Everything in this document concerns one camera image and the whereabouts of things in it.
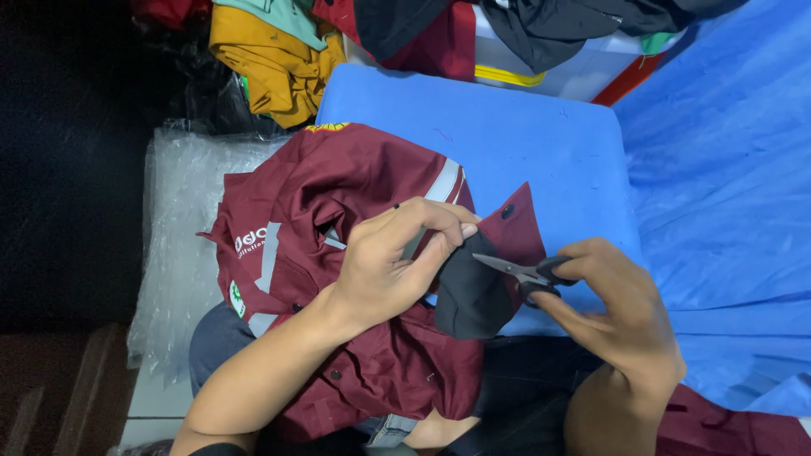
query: yellow embroidered patch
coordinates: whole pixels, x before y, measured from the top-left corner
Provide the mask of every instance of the yellow embroidered patch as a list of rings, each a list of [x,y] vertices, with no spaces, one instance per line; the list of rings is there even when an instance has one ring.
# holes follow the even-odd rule
[[[325,123],[324,125],[310,125],[307,127],[307,130],[312,131],[313,133],[317,131],[338,131],[343,129],[352,122],[344,122],[344,123]]]

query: jeans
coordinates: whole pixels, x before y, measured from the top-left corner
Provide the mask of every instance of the jeans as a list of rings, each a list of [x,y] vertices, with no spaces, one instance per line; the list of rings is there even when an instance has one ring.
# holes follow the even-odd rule
[[[189,348],[192,394],[196,396],[217,368],[254,340],[247,323],[226,303],[208,311],[197,325]],[[506,445],[503,439],[520,437],[520,432],[491,428],[490,422],[510,421],[505,418],[508,415],[517,416],[513,420],[519,421],[525,415],[529,428],[541,423],[555,428],[552,422],[558,421],[562,426],[561,407],[565,411],[570,394],[601,363],[570,338],[513,336],[487,341],[482,386],[473,413],[482,422],[446,451],[468,454],[469,447],[483,447],[482,439]],[[396,446],[415,424],[413,419],[388,415],[371,417],[355,428],[369,436],[369,446]]]

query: black snap button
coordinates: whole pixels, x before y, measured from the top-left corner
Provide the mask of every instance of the black snap button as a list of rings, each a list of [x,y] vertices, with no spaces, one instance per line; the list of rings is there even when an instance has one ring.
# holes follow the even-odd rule
[[[511,205],[507,206],[506,208],[504,208],[503,211],[501,211],[501,218],[503,218],[504,220],[507,220],[509,218],[509,216],[513,215],[514,210],[515,210],[514,205],[511,204]]]

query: blue table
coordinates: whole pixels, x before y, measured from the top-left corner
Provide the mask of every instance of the blue table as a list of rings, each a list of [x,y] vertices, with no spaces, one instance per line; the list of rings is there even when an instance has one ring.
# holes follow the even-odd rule
[[[603,236],[642,263],[614,112],[579,101],[350,64],[332,74],[317,123],[356,122],[435,150],[465,167],[479,215],[522,183],[532,189],[547,254]],[[579,310],[603,308],[585,283],[561,287]],[[504,335],[562,334],[524,307]]]

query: left hand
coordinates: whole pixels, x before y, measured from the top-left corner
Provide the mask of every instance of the left hand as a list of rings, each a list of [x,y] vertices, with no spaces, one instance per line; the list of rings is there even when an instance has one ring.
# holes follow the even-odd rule
[[[417,197],[358,224],[325,311],[350,338],[400,315],[425,294],[451,253],[476,234],[480,220],[461,206]],[[437,233],[416,260],[401,259],[423,227]]]

